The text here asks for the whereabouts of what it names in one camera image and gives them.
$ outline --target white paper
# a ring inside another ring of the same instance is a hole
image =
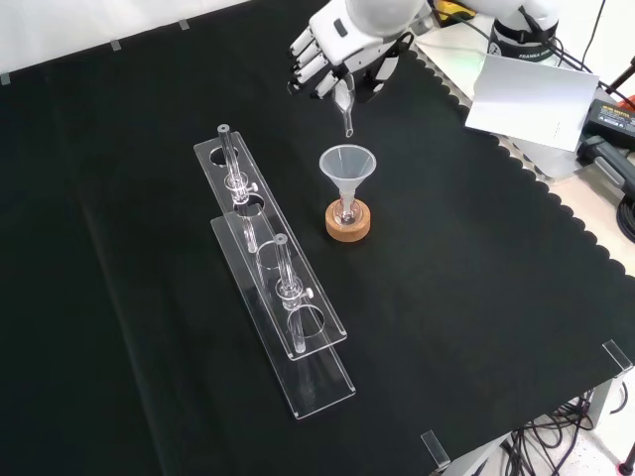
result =
[[[574,151],[599,77],[488,55],[465,125]]]

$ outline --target black table surface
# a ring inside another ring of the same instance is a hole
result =
[[[329,239],[342,143],[286,91],[322,2],[251,2],[0,88],[3,474],[421,475],[608,380],[634,280],[414,58],[353,112],[369,236]],[[238,130],[349,337],[357,395],[293,419],[192,146]]]

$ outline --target robotic hand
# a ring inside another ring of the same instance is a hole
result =
[[[544,47],[558,25],[554,0],[463,0],[472,10],[496,17],[489,52],[524,60],[543,60]],[[379,92],[397,67],[399,54],[414,36],[415,22],[432,27],[428,0],[330,0],[309,20],[309,27],[289,50],[294,60],[289,91],[297,93],[317,83],[312,97],[323,99],[347,74],[365,69],[356,83],[357,100]]]

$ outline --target funnel stem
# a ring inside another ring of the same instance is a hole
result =
[[[353,135],[353,118],[350,110],[342,113],[344,117],[344,130],[346,131],[346,137],[350,138]]]
[[[346,221],[353,216],[353,202],[355,201],[355,190],[354,191],[340,191],[339,197],[341,198],[341,209],[342,209],[342,221]]]

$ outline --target clear acrylic test tube rack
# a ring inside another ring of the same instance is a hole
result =
[[[194,146],[223,213],[211,220],[296,418],[355,394],[333,345],[346,331],[237,132]]]

